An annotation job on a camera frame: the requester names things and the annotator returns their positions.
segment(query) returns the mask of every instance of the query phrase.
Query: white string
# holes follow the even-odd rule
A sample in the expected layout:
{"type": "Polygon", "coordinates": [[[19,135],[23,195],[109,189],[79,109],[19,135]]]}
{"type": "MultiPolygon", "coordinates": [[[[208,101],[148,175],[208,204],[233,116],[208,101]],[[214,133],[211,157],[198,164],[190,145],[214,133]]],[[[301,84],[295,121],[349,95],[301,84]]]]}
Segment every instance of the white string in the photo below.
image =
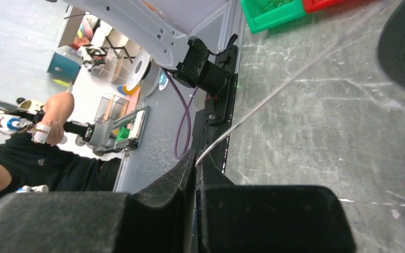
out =
{"type": "Polygon", "coordinates": [[[275,95],[279,94],[279,92],[287,87],[290,83],[294,82],[299,76],[309,70],[314,64],[318,61],[324,59],[330,52],[333,52],[339,45],[341,45],[345,39],[352,34],[357,28],[367,22],[370,18],[372,18],[375,14],[380,12],[384,9],[385,1],[381,1],[376,4],[375,7],[371,8],[370,11],[367,12],[361,19],[356,21],[350,29],[348,29],[343,35],[341,35],[335,42],[328,45],[320,54],[318,54],[315,58],[310,60],[308,64],[306,64],[303,68],[296,72],[291,78],[285,81],[280,87],[275,89],[267,98],[265,98],[260,104],[258,104],[255,108],[253,108],[246,116],[244,116],[240,122],[235,124],[234,126],[230,127],[226,132],[224,132],[218,139],[216,139],[198,158],[195,165],[198,165],[202,162],[204,157],[209,154],[212,149],[216,145],[218,145],[222,140],[227,138],[234,130],[238,129],[244,122],[246,122],[252,115],[254,115],[257,111],[259,111],[265,104],[267,104],[275,95]]]}

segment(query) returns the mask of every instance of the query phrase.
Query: tabletop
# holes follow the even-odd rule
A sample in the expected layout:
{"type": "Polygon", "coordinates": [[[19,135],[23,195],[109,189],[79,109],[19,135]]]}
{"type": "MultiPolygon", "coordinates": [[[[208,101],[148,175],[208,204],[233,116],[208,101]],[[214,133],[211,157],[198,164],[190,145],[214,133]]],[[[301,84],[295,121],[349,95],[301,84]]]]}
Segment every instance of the tabletop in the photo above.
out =
{"type": "MultiPolygon", "coordinates": [[[[378,1],[346,1],[243,38],[234,118],[337,39],[378,1]]],[[[318,184],[342,201],[359,252],[405,252],[405,90],[376,58],[386,9],[230,138],[236,184],[318,184]]]]}

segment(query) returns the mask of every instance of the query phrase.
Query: hand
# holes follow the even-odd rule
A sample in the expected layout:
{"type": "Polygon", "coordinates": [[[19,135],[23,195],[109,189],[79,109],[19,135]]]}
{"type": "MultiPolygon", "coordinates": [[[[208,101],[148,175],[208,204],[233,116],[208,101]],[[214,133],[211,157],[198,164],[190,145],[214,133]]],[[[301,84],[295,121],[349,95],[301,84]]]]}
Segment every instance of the hand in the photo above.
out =
{"type": "Polygon", "coordinates": [[[47,137],[46,144],[49,144],[50,146],[56,146],[58,145],[61,140],[63,139],[64,136],[64,128],[61,124],[59,124],[56,121],[52,120],[46,120],[46,121],[41,121],[38,124],[45,125],[47,127],[50,127],[50,132],[49,136],[47,137]]]}

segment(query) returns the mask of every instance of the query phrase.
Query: yellow object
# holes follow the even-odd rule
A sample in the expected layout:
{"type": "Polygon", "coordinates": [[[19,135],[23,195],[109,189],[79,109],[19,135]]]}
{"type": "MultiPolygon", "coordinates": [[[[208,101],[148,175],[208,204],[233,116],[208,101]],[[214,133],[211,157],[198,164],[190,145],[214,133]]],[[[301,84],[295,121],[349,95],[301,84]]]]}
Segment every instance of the yellow object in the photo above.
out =
{"type": "Polygon", "coordinates": [[[64,82],[64,81],[61,81],[61,80],[58,80],[58,79],[54,79],[53,81],[54,81],[56,84],[59,84],[59,85],[61,85],[61,86],[63,86],[63,87],[66,87],[66,88],[68,88],[69,86],[71,86],[70,83],[64,82]]]}
{"type": "Polygon", "coordinates": [[[129,90],[127,90],[127,84],[124,84],[123,86],[122,86],[122,90],[123,90],[123,92],[126,94],[126,95],[133,95],[136,91],[137,91],[137,89],[139,88],[140,86],[139,85],[137,85],[136,87],[134,87],[134,89],[132,89],[131,91],[129,91],[129,90]]]}

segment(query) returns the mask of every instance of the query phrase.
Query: green object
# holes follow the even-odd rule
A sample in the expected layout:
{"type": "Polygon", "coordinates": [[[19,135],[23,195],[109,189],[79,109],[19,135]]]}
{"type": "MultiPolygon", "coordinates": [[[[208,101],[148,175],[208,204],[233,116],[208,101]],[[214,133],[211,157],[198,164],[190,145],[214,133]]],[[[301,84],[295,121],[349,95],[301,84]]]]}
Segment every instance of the green object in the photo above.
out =
{"type": "Polygon", "coordinates": [[[130,130],[124,126],[119,127],[119,132],[115,138],[115,141],[122,141],[130,135],[130,130]]]}
{"type": "Polygon", "coordinates": [[[306,15],[302,0],[242,0],[241,3],[251,33],[306,15]]]}

